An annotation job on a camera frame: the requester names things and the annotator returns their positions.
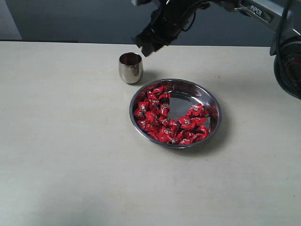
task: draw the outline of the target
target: robotic arm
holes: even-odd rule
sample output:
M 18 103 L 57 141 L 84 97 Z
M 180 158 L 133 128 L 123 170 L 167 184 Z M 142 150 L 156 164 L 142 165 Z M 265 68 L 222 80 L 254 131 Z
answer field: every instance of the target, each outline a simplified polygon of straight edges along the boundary
M 158 9 L 135 38 L 146 57 L 168 46 L 182 31 L 188 31 L 196 11 L 207 9 L 214 2 L 229 12 L 253 17 L 275 32 L 270 48 L 270 55 L 276 55 L 275 77 L 287 93 L 301 99 L 301 0 L 132 0 L 132 3 L 139 6 L 152 1 Z M 185 29 L 191 17 L 190 27 Z

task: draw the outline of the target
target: stainless steel plate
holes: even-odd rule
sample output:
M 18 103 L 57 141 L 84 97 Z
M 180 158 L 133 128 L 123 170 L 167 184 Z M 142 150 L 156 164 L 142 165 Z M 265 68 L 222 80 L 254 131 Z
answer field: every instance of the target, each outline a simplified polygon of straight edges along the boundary
M 148 134 L 140 129 L 133 115 L 134 110 L 137 108 L 138 102 L 143 100 L 148 90 L 153 90 L 160 86 L 166 86 L 171 94 L 169 104 L 170 112 L 168 115 L 168 117 L 171 119 L 178 120 L 179 117 L 182 117 L 187 113 L 192 105 L 197 103 L 201 103 L 206 107 L 206 109 L 210 112 L 211 117 L 210 122 L 206 125 L 210 131 L 210 134 L 205 139 L 189 145 L 165 144 L 151 138 Z M 133 96 L 130 103 L 129 114 L 133 125 L 142 136 L 156 144 L 163 145 L 168 148 L 187 148 L 204 143 L 216 134 L 222 121 L 222 111 L 214 96 L 212 96 L 212 94 L 203 87 L 193 82 L 180 79 L 162 79 L 153 81 L 143 86 Z

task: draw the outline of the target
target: black cable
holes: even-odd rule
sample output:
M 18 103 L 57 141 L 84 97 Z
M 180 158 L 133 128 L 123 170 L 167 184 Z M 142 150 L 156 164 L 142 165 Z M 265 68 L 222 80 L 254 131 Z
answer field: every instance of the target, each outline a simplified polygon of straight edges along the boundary
M 193 26 L 194 21 L 196 20 L 196 15 L 197 15 L 197 12 L 194 12 L 194 14 L 193 14 L 193 19 L 192 19 L 192 21 L 191 21 L 189 27 L 188 27 L 187 29 L 184 29 L 184 28 L 183 28 L 182 31 L 184 31 L 184 32 L 189 31 L 189 29 Z
M 279 26 L 278 26 L 278 29 L 277 29 L 277 33 L 276 33 L 276 57 L 277 57 L 278 64 L 279 64 L 280 75 L 282 74 L 283 76 L 285 76 L 287 78 L 287 80 L 288 80 L 287 85 L 294 92 L 294 95 L 297 98 L 301 99 L 301 93 L 297 90 L 297 88 L 294 86 L 291 79 L 287 76 L 287 73 L 285 72 L 285 65 L 284 65 L 284 63 L 281 59 L 281 55 L 280 55 L 280 39 L 281 39 L 281 34 L 282 34 L 282 29 L 283 29 L 283 23 L 286 20 L 290 3 L 291 3 L 291 0 L 287 0 L 285 6 L 283 8 L 282 16 L 280 18 Z

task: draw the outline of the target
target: stainless steel cup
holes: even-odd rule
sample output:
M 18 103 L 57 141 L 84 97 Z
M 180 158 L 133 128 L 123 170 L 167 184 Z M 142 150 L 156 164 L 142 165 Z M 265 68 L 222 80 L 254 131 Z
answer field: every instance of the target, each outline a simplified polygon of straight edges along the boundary
M 136 53 L 124 53 L 119 57 L 119 75 L 127 84 L 137 83 L 143 75 L 142 57 Z

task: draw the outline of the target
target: table surface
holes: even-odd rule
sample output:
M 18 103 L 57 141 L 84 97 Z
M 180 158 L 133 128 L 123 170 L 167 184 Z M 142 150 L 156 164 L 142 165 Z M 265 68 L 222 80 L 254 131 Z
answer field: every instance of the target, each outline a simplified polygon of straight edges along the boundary
M 300 225 L 301 103 L 273 74 L 269 48 L 0 42 L 0 225 Z M 146 82 L 208 89 L 223 121 L 206 146 L 169 150 L 128 115 Z

